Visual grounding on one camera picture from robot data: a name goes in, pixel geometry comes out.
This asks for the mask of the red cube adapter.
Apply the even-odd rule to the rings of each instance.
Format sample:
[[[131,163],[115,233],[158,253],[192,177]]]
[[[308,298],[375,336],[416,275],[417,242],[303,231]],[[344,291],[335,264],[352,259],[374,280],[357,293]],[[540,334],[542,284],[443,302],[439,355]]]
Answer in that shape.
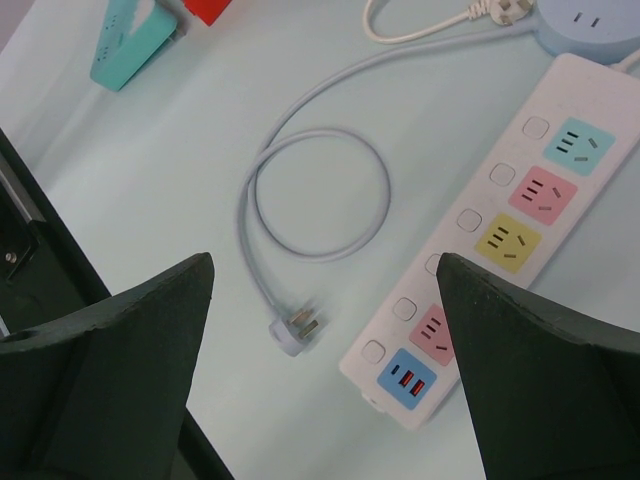
[[[186,9],[205,25],[212,26],[231,0],[183,0]]]

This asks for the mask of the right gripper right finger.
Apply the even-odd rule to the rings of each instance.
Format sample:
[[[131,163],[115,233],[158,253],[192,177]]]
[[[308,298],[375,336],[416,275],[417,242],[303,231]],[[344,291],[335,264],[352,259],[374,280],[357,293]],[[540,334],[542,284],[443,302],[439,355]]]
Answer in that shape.
[[[436,276],[485,475],[637,478],[638,334],[454,253]]]

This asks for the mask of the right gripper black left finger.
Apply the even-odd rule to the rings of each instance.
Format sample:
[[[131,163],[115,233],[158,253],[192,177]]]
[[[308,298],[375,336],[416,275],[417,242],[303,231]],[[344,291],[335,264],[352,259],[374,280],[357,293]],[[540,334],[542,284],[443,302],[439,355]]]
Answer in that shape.
[[[5,479],[166,479],[215,269],[195,254],[1,343]]]

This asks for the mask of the teal triangular power strip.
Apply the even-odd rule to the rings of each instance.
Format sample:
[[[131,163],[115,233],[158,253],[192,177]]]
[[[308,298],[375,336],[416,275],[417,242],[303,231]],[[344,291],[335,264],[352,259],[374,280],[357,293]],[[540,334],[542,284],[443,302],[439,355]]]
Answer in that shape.
[[[91,80],[107,90],[120,91],[177,27],[177,17],[158,1],[109,1],[90,69]]]

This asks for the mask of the white power strip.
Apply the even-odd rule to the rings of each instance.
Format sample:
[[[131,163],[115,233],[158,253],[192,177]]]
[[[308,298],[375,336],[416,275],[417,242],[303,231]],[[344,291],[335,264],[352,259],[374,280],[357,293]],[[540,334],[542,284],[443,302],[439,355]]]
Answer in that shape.
[[[530,286],[639,142],[638,3],[540,1],[533,23],[550,67],[339,365],[408,430],[459,378],[443,255]]]

